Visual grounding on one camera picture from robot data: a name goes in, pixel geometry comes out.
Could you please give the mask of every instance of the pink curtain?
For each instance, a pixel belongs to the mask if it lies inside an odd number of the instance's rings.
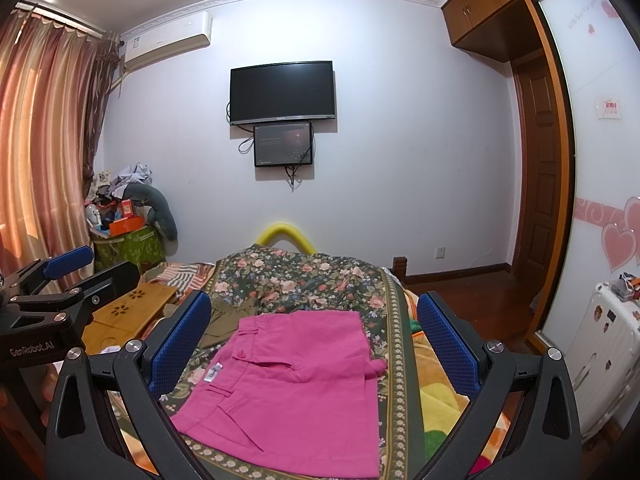
[[[94,159],[98,151],[98,140],[107,111],[107,100],[111,89],[111,81],[120,57],[116,35],[104,34],[98,42],[94,66],[92,68],[86,114],[84,115],[84,150],[82,158],[82,196],[89,194],[94,180]]]
[[[15,11],[0,26],[0,269],[5,275],[35,258],[89,243],[82,128],[96,51],[93,38],[39,16]],[[65,285],[89,273],[83,269]]]

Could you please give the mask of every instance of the bed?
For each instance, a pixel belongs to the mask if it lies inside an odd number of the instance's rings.
[[[161,264],[145,273],[143,280],[177,286],[176,304],[190,290],[200,288],[209,295],[216,320],[238,310],[242,315],[357,310],[373,357],[388,362],[388,373],[378,381],[381,480],[415,476],[469,403],[455,392],[429,341],[412,323],[417,317],[417,297],[381,267],[354,258],[291,253],[256,244],[215,266]],[[220,330],[207,330],[174,391],[161,397],[169,415],[184,404],[223,340]],[[136,463],[154,471],[136,440],[122,400],[118,394],[111,394],[111,400]],[[473,471],[492,463],[508,427],[509,421],[501,416]],[[300,478],[242,462],[189,438],[185,442],[217,479]]]

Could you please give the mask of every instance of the wall-mounted monitor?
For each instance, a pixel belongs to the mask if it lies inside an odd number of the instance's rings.
[[[334,65],[306,61],[231,70],[231,124],[335,119]]]
[[[254,128],[254,165],[304,166],[314,161],[311,123],[260,124]]]

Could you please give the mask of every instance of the blue gripper pad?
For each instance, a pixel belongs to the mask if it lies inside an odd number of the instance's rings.
[[[210,319],[211,300],[199,292],[151,361],[149,391],[156,399],[173,391]]]
[[[59,280],[74,270],[82,269],[94,260],[91,247],[78,247],[68,253],[50,259],[42,271],[47,280]]]
[[[475,399],[480,390],[478,362],[428,294],[418,299],[417,314],[424,335],[456,393]]]

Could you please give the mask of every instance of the floral bedspread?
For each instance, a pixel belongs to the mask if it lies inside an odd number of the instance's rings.
[[[388,363],[388,373],[378,380],[380,479],[411,478],[424,465],[424,430],[408,309],[401,289],[382,269],[354,258],[253,245],[218,262],[204,291],[231,305],[255,298],[259,314],[358,311],[372,358]],[[174,391],[161,397],[169,415],[184,404],[221,346],[196,349]],[[121,428],[132,432],[122,401],[116,401]],[[245,463],[190,438],[186,443],[217,479],[300,478]]]

